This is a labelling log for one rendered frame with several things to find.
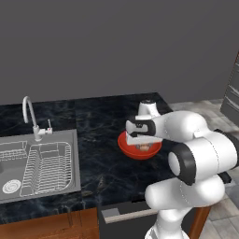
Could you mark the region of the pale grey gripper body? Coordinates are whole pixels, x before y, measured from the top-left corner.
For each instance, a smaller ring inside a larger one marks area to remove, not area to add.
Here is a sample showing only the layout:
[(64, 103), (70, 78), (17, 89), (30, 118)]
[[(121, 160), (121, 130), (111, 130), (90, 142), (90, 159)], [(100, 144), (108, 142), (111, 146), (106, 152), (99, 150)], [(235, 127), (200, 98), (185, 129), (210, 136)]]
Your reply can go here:
[(132, 145), (145, 145), (145, 144), (155, 144), (162, 141), (159, 137), (139, 135), (137, 137), (132, 137), (129, 134), (126, 134), (126, 143), (129, 146)]

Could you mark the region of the red bowl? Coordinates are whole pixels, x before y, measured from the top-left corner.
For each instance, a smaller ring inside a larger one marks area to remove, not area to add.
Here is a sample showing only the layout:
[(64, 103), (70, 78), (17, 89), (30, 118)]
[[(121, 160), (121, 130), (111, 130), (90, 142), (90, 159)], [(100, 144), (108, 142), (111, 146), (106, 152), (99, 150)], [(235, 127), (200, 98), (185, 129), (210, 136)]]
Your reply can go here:
[(121, 151), (134, 160), (147, 160), (155, 156), (162, 148), (162, 142), (150, 144), (149, 151), (140, 151), (138, 145), (129, 146), (126, 143), (126, 132), (122, 132), (118, 137), (118, 145)]

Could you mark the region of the steel sink basin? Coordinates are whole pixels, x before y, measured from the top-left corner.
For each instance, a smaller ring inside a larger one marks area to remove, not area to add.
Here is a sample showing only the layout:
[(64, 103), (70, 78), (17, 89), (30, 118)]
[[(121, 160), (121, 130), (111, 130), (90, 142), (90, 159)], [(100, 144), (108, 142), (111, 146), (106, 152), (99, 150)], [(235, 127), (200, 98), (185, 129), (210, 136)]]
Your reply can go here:
[[(14, 135), (8, 137), (0, 137), (0, 144), (9, 142), (26, 141), (27, 157), (25, 159), (13, 160), (0, 162), (0, 204), (6, 204), (11, 202), (18, 202), (23, 200), (35, 199), (40, 197), (70, 193), (80, 191), (80, 175), (79, 175), (79, 159), (78, 159), (78, 148), (77, 148), (77, 132), (75, 130), (58, 131), (53, 134), (43, 136), (40, 142), (35, 141), (35, 137), (31, 134), (26, 135)], [(21, 197), (21, 188), (18, 191), (5, 194), (2, 191), (3, 186), (12, 179), (18, 179), (22, 183), (25, 166), (28, 159), (28, 154), (31, 145), (66, 142), (71, 146), (72, 149), (72, 173), (73, 180), (69, 187), (65, 190), (55, 191), (50, 193), (39, 194), (35, 196)]]

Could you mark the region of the round white sink drain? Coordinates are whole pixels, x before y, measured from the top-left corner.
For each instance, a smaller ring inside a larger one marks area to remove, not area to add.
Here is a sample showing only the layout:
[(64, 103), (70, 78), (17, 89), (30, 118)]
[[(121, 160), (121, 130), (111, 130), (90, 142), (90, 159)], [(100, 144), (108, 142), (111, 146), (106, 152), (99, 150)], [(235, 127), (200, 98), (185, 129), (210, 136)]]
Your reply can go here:
[(11, 194), (19, 190), (21, 182), (18, 179), (8, 181), (2, 188), (3, 193)]

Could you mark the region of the brown wooden side panel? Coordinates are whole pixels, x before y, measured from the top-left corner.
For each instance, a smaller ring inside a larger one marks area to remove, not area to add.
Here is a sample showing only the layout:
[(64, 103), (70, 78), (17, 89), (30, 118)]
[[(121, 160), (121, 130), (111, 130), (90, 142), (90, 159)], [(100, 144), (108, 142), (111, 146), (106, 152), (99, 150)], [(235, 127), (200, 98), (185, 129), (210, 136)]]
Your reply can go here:
[(207, 220), (207, 217), (210, 213), (211, 207), (197, 207), (194, 215), (193, 223), (190, 226), (189, 238), (190, 239), (199, 239), (204, 224)]

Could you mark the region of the grey steel fridge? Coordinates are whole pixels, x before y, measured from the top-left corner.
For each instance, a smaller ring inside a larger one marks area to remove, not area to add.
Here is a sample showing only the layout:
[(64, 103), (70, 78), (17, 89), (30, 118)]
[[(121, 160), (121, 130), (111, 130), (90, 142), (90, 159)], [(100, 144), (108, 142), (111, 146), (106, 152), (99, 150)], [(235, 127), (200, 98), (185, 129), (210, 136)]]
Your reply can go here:
[(239, 125), (239, 52), (237, 53), (220, 111)]

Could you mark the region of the white curved tap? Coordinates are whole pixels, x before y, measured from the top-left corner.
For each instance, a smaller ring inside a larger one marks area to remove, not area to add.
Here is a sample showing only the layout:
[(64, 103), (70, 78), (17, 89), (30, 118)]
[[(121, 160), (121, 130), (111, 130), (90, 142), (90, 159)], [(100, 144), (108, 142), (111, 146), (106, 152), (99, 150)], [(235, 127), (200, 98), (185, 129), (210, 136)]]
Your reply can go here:
[(36, 142), (40, 142), (44, 135), (53, 134), (53, 129), (51, 127), (50, 119), (48, 119), (49, 127), (47, 129), (41, 129), (35, 118), (35, 112), (33, 108), (32, 101), (29, 96), (25, 96), (22, 100), (22, 115), (25, 123), (28, 123), (28, 115), (31, 115), (32, 123), (33, 123), (33, 133)]

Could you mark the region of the brown wooden cupboard door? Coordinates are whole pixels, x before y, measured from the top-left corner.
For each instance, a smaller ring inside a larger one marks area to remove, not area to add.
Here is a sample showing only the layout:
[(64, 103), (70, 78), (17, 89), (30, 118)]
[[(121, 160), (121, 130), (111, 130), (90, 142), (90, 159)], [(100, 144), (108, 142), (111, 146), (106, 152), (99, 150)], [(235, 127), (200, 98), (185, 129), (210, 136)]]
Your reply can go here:
[(100, 239), (97, 208), (3, 224), (0, 239)]

